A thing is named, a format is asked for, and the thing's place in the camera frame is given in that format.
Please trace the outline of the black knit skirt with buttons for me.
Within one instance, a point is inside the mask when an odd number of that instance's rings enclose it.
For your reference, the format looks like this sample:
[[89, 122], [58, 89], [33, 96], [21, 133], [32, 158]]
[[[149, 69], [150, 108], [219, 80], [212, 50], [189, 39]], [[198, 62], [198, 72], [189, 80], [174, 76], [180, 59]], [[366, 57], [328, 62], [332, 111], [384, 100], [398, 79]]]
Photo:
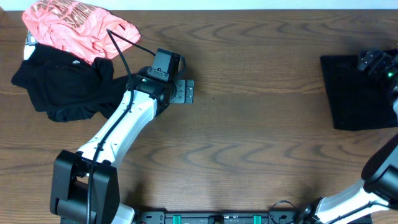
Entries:
[[355, 55], [320, 57], [333, 127], [345, 131], [394, 128], [395, 114], [381, 82], [358, 70]]

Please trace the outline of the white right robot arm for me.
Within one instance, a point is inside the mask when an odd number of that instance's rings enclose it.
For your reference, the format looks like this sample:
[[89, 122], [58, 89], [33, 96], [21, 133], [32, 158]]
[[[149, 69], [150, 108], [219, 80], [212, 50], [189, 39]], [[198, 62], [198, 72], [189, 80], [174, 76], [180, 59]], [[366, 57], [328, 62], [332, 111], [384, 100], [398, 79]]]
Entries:
[[[361, 52], [358, 70], [387, 88], [387, 99], [397, 112], [397, 51]], [[350, 223], [374, 212], [397, 210], [397, 136], [366, 163], [361, 178], [348, 189], [310, 204], [296, 223]]]

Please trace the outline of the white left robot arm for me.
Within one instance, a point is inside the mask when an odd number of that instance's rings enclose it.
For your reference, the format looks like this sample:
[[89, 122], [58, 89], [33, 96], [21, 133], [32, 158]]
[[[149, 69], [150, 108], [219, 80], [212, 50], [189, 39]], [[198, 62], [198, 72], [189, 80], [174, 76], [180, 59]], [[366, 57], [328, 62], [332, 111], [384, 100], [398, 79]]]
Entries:
[[61, 223], [132, 223], [118, 169], [138, 134], [169, 104], [191, 104], [193, 80], [147, 68], [133, 76], [116, 111], [86, 144], [63, 150], [53, 167], [50, 211]]

